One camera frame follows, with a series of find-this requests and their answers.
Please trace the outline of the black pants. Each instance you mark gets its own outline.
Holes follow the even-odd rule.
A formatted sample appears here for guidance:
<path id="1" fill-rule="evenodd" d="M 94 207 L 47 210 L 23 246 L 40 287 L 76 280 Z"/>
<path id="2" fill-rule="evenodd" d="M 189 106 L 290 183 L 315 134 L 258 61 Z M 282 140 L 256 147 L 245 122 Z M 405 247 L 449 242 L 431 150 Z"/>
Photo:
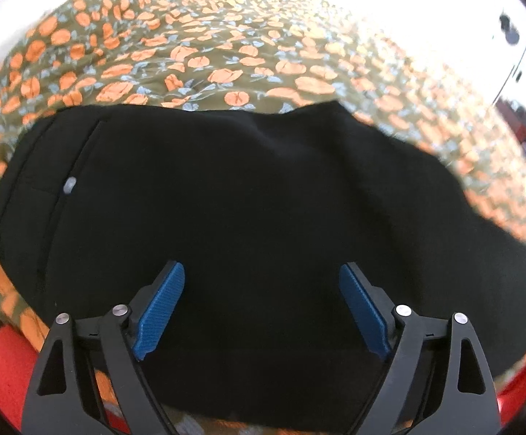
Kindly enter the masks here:
<path id="1" fill-rule="evenodd" d="M 347 429 L 381 370 L 339 291 L 348 262 L 424 316 L 466 313 L 494 375 L 526 352 L 526 245 L 434 156 L 335 101 L 77 106 L 24 134 L 0 179 L 0 265 L 43 322 L 127 302 L 171 260 L 185 286 L 142 367 L 189 413 Z"/>

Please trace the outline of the red fleece garment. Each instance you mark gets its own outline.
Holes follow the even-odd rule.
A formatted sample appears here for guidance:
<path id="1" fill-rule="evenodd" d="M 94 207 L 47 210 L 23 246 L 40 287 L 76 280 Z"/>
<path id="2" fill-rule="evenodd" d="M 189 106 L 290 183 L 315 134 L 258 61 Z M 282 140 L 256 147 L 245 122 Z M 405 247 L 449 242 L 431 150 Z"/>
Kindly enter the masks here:
<path id="1" fill-rule="evenodd" d="M 48 330 L 42 325 L 31 338 L 9 324 L 0 327 L 0 411 L 21 431 L 26 394 L 39 350 L 38 336 L 45 342 Z"/>

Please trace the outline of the dark wooden cabinet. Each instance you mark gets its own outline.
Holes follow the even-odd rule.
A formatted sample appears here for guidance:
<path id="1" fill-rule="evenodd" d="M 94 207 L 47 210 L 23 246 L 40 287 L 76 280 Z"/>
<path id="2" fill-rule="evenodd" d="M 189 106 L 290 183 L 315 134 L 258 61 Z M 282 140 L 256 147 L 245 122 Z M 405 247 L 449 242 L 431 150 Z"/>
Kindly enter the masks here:
<path id="1" fill-rule="evenodd" d="M 522 144 L 526 141 L 526 124 L 523 122 L 522 118 L 517 114 L 513 109 L 511 104 L 499 98 L 495 104 L 496 110 L 503 120 L 508 124 L 509 128 L 515 135 L 517 141 Z"/>

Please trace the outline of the green orange floral bedspread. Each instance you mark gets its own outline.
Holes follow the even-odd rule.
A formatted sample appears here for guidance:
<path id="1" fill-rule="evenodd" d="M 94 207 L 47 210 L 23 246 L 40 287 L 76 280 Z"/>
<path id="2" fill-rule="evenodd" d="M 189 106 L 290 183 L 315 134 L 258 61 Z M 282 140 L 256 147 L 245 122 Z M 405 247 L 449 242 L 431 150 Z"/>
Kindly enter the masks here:
<path id="1" fill-rule="evenodd" d="M 499 98 L 526 107 L 526 0 L 13 0 L 11 8 L 0 19 L 0 179 L 24 134 L 66 108 L 285 114 L 335 101 L 434 156 L 474 212 L 526 245 L 526 157 L 495 107 Z M 505 40 L 501 14 L 517 45 Z M 391 355 L 376 356 L 381 370 L 352 424 L 328 432 L 161 403 L 144 359 L 132 355 L 133 298 L 46 323 L 0 265 L 0 327 L 29 338 L 42 325 L 49 331 L 35 344 L 21 431 L 0 411 L 0 434 L 526 434 L 526 352 L 494 375 L 464 312 L 424 316 L 388 296 Z"/>

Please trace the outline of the black wall-mounted fixture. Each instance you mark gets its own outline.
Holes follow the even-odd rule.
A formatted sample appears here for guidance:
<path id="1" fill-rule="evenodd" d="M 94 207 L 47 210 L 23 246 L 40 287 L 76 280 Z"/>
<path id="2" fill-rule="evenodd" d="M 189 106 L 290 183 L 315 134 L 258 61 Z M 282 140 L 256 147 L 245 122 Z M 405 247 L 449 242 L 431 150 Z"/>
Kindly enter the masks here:
<path id="1" fill-rule="evenodd" d="M 501 14 L 499 16 L 500 29 L 505 36 L 505 40 L 509 45 L 517 45 L 520 41 L 520 35 L 516 27 L 511 23 L 508 15 Z"/>

